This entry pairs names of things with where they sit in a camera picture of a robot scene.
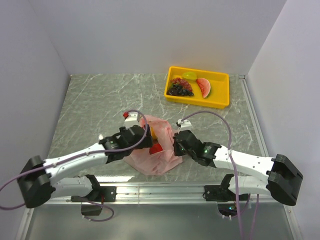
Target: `white backdrop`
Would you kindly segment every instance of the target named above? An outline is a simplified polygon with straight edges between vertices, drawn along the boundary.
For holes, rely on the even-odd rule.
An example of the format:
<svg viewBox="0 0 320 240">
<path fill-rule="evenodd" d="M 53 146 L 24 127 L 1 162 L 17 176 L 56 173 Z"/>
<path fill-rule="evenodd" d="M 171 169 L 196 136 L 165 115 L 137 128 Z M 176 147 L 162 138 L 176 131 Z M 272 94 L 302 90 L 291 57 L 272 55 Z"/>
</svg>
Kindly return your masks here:
<svg viewBox="0 0 320 240">
<path fill-rule="evenodd" d="M 305 240 L 320 239 L 320 1 L 288 0 L 248 74 L 270 155 L 304 175 L 294 209 Z"/>
<path fill-rule="evenodd" d="M 247 74 L 286 0 L 29 0 L 70 74 Z"/>
<path fill-rule="evenodd" d="M 69 84 L 48 34 L 26 0 L 0 4 L 0 184 L 19 174 L 28 159 L 46 158 Z M 14 181 L 2 206 L 23 203 Z M 0 210 L 0 239 L 14 239 L 24 208 Z"/>
</svg>

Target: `watermelon slice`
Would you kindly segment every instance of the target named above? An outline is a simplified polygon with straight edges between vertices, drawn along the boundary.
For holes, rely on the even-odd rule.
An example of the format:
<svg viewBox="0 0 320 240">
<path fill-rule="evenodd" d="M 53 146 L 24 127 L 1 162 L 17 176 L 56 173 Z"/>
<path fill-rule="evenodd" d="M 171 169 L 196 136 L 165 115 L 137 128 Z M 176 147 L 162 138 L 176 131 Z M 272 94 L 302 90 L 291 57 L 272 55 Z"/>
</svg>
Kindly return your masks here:
<svg viewBox="0 0 320 240">
<path fill-rule="evenodd" d="M 205 99 L 206 97 L 208 97 L 210 91 L 211 91 L 211 85 L 210 82 L 205 79 L 205 78 L 198 78 L 196 80 L 196 83 L 198 84 L 201 93 L 202 93 L 202 97 Z"/>
</svg>

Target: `cable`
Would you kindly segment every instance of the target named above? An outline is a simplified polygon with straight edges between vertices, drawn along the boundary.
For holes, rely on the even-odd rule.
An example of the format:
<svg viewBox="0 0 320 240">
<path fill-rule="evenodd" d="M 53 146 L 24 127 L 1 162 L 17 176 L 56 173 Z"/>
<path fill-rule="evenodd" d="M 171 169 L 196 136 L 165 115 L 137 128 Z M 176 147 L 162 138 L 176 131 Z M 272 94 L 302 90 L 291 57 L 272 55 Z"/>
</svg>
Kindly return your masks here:
<svg viewBox="0 0 320 240">
<path fill-rule="evenodd" d="M 181 122 L 183 122 L 184 120 L 196 115 L 196 114 L 200 114 L 200 113 L 208 113 L 208 114 L 213 114 L 215 116 L 217 116 L 218 118 L 220 118 L 226 125 L 226 127 L 228 128 L 228 133 L 229 133 L 229 140 L 228 140 L 228 145 L 227 145 L 227 149 L 228 149 L 228 153 L 229 153 L 229 157 L 233 166 L 233 170 L 234 170 L 234 181 L 235 181 L 235 205 L 236 205 L 236 214 L 238 216 L 238 223 L 239 223 L 239 230 L 240 230 L 240 236 L 242 239 L 244 239 L 244 229 L 243 229 L 243 225 L 242 225 L 242 221 L 241 221 L 241 210 L 240 210 L 240 201 L 239 201 L 239 183 L 238 183 L 238 172 L 237 172 L 237 166 L 236 163 L 234 161 L 234 158 L 232 157 L 232 154 L 230 152 L 230 147 L 231 147 L 231 141 L 232 141 L 232 132 L 231 132 L 231 128 L 229 123 L 225 120 L 225 118 L 221 115 L 219 115 L 218 113 L 215 113 L 213 111 L 196 111 L 184 118 L 181 119 Z"/>
<path fill-rule="evenodd" d="M 142 143 L 142 141 L 145 139 L 146 135 L 147 135 L 147 132 L 148 132 L 148 121 L 145 117 L 145 115 L 140 112 L 139 110 L 135 110 L 135 109 L 131 109 L 129 111 L 126 111 L 127 113 L 131 113 L 131 112 L 135 112 L 135 113 L 138 113 L 142 116 L 144 122 L 145 122 L 145 128 L 144 128 L 144 133 L 143 133 L 143 136 L 142 138 L 134 145 L 132 146 L 129 146 L 129 147 L 126 147 L 126 148 L 122 148 L 122 149 L 109 149 L 109 150 L 95 150 L 95 151 L 89 151 L 89 152 L 83 152 L 83 153 L 80 153 L 80 154 L 77 154 L 77 155 L 74 155 L 74 156 L 71 156 L 69 158 L 66 158 L 65 160 L 62 160 L 62 161 L 59 161 L 57 162 L 56 164 L 52 163 L 52 164 L 49 164 L 47 166 L 41 166 L 41 167 L 37 167 L 35 169 L 32 169 L 32 170 L 29 170 L 29 171 L 25 171 L 23 173 L 20 173 L 18 174 L 17 176 L 11 178 L 9 181 L 5 182 L 1 187 L 0 187 L 0 192 L 10 183 L 12 183 L 14 180 L 17 180 L 21 177 L 24 177 L 26 175 L 29 175 L 29 174 L 33 174 L 33 173 L 36 173 L 38 171 L 42 171 L 42 170 L 45 170 L 45 169 L 48 169 L 48 168 L 51 168 L 51 167 L 54 167 L 54 166 L 57 166 L 57 165 L 61 165 L 61 164 L 64 164 L 64 163 L 67 163 L 69 161 L 72 161 L 74 159 L 77 159 L 77 158 L 81 158 L 83 156 L 87 156 L 87 155 L 91 155 L 91 154 L 100 154 L 100 153 L 119 153 L 119 152 L 124 152 L 124 151 L 127 151 L 127 150 L 130 150 L 130 149 L 133 149 L 135 148 L 136 146 L 138 146 L 140 143 Z M 0 210 L 15 210 L 15 209 L 18 209 L 18 208 L 21 208 L 25 205 L 25 203 L 22 203 L 20 205 L 17 205 L 17 206 L 1 206 L 0 205 Z"/>
<path fill-rule="evenodd" d="M 91 222 L 105 222 L 105 221 L 108 221 L 108 220 L 112 219 L 112 217 L 115 215 L 115 211 L 114 211 L 111 207 L 109 207 L 109 206 L 106 206 L 106 205 L 100 204 L 100 203 L 96 203 L 96 202 L 94 202 L 94 201 L 89 201 L 89 200 L 85 199 L 84 197 L 81 197 L 81 199 L 82 199 L 84 202 L 90 203 L 90 204 L 92 204 L 92 205 L 99 206 L 99 207 L 101 207 L 101 208 L 109 209 L 109 210 L 111 210 L 111 212 L 112 212 L 111 216 L 109 216 L 109 217 L 107 217 L 107 218 L 105 218 L 105 219 L 93 219 L 93 218 L 90 218 L 90 217 L 88 217 L 88 216 L 83 216 L 84 219 L 88 219 L 88 220 L 91 221 Z"/>
<path fill-rule="evenodd" d="M 250 194 L 248 195 L 248 199 L 246 200 L 246 202 L 245 202 L 245 205 L 244 205 L 244 207 L 243 207 L 243 209 L 241 210 L 241 214 L 243 214 L 244 213 L 244 211 L 247 209 L 247 206 L 248 206 L 248 204 L 249 204 L 249 201 L 250 201 Z M 232 216 L 231 218 L 232 219 L 234 219 L 234 218 L 236 218 L 236 217 L 238 217 L 238 213 L 237 213 L 237 215 L 234 215 L 234 216 Z"/>
<path fill-rule="evenodd" d="M 250 238 L 249 238 L 250 240 L 252 240 L 252 237 L 254 235 L 254 228 L 255 228 L 255 224 L 256 224 L 258 205 L 259 205 L 259 194 L 256 195 L 256 204 L 255 204 L 254 215 L 253 215 L 253 220 L 252 220 L 251 230 L 250 230 Z"/>
</svg>

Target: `red cap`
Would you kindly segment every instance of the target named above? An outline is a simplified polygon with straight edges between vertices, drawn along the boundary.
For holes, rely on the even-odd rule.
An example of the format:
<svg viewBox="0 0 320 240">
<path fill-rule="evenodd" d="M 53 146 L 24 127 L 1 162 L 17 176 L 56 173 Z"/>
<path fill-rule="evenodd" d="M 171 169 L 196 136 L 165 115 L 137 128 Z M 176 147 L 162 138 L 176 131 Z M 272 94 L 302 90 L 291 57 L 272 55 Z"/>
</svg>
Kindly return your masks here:
<svg viewBox="0 0 320 240">
<path fill-rule="evenodd" d="M 161 145 L 159 143 L 154 144 L 152 147 L 150 147 L 149 149 L 149 154 L 155 154 L 158 152 L 163 151 L 163 148 L 161 147 Z"/>
<path fill-rule="evenodd" d="M 125 111 L 123 116 L 124 116 L 124 119 L 126 119 L 127 117 L 129 117 L 129 113 L 127 111 Z"/>
</svg>

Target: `pink plastic bag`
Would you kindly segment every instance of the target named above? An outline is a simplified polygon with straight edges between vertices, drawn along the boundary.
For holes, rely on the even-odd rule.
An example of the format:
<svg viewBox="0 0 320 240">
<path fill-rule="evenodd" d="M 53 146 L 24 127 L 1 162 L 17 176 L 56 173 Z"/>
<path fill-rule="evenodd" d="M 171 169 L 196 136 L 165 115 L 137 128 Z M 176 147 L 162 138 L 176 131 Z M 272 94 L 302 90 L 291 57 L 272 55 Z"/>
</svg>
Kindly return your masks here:
<svg viewBox="0 0 320 240">
<path fill-rule="evenodd" d="M 182 163 L 182 157 L 174 155 L 174 132 L 169 122 L 150 115 L 145 117 L 163 151 L 149 154 L 150 148 L 137 149 L 123 160 L 144 175 L 163 175 Z M 144 120 L 141 119 L 140 126 L 144 124 Z"/>
</svg>

